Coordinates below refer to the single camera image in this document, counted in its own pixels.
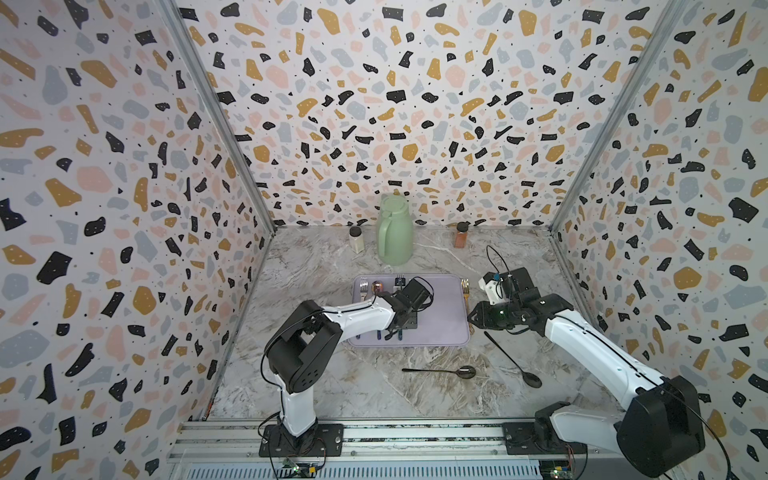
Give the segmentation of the grey marbled handle fork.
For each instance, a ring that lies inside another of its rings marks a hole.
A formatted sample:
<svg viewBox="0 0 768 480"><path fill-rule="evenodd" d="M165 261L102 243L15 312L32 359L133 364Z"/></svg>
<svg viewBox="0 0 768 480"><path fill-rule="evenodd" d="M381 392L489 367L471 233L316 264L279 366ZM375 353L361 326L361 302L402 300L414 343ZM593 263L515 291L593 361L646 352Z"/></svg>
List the grey marbled handle fork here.
<svg viewBox="0 0 768 480"><path fill-rule="evenodd" d="M368 297L369 283L367 281L361 281L359 284L360 300L365 301Z"/></svg>

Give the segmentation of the dark metal spoon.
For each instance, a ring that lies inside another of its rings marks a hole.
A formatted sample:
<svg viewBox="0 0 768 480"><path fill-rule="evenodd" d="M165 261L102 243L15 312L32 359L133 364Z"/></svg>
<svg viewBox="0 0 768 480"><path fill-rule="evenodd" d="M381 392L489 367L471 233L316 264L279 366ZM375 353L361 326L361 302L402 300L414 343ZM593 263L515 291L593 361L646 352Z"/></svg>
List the dark metal spoon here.
<svg viewBox="0 0 768 480"><path fill-rule="evenodd" d="M464 365L458 367L455 370L446 369L416 369L416 368L402 368L403 373L445 373L453 374L460 379L469 380L473 379L477 375L477 370L471 365Z"/></svg>

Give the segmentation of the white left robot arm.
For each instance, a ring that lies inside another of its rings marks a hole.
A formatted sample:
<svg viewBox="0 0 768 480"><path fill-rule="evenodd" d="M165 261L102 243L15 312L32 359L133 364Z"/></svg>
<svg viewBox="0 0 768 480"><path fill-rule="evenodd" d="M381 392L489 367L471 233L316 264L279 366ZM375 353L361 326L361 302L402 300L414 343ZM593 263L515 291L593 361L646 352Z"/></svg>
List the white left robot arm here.
<svg viewBox="0 0 768 480"><path fill-rule="evenodd" d="M428 309L434 297L431 284L417 276L398 291L375 292L346 306L300 303L266 343L260 362L262 379L278 390L280 400L277 424L266 430L268 447L308 454L323 440L313 387L338 345L376 331L388 341Z"/></svg>

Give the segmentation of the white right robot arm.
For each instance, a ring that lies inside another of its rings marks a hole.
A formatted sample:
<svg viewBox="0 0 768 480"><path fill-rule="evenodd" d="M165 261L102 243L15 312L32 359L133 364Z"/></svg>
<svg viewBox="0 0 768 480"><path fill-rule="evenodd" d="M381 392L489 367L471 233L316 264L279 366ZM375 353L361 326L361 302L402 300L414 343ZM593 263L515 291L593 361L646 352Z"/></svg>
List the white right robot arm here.
<svg viewBox="0 0 768 480"><path fill-rule="evenodd" d="M667 377L618 348L558 294L543 295L528 271L486 273L487 298L468 322L490 333L516 326L563 348L616 399L619 414L556 402L535 413L532 443L555 453L574 444L620 453L638 472L659 477L705 448L698 392L681 376Z"/></svg>

